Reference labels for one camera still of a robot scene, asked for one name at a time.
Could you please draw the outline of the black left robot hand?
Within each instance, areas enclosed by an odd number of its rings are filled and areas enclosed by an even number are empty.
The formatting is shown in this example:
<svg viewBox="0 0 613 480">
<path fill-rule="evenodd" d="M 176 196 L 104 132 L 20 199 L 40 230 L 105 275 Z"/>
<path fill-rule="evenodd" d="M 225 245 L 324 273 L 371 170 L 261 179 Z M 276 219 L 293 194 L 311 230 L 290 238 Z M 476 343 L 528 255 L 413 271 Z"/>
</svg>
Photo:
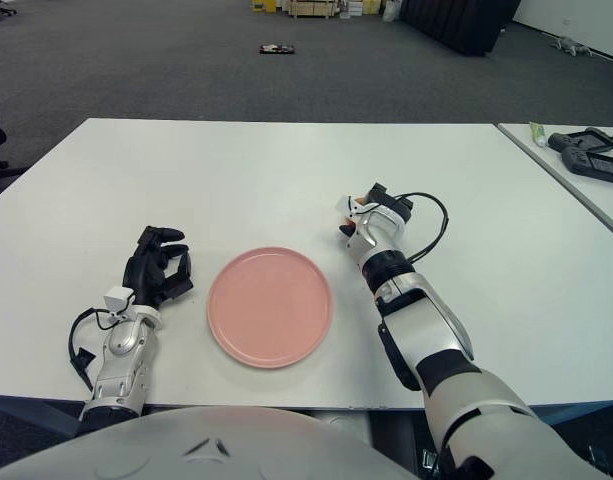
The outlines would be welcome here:
<svg viewBox="0 0 613 480">
<path fill-rule="evenodd" d="M 128 259 L 122 286 L 133 291 L 134 303 L 158 310 L 193 288 L 191 261 L 182 231 L 147 226 Z"/>
</svg>

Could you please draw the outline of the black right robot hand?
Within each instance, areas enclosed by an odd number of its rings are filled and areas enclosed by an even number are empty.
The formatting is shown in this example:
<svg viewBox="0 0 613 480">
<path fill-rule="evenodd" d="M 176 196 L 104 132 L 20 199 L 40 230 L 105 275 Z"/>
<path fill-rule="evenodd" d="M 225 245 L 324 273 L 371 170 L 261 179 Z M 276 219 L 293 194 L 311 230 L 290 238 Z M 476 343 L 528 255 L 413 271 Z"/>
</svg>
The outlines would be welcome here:
<svg viewBox="0 0 613 480">
<path fill-rule="evenodd" d="M 411 218 L 412 202 L 392 196 L 387 188 L 375 183 L 362 197 L 343 196 L 337 208 L 344 217 L 340 232 L 351 237 L 362 227 L 379 227 L 389 236 L 400 237 Z"/>
</svg>

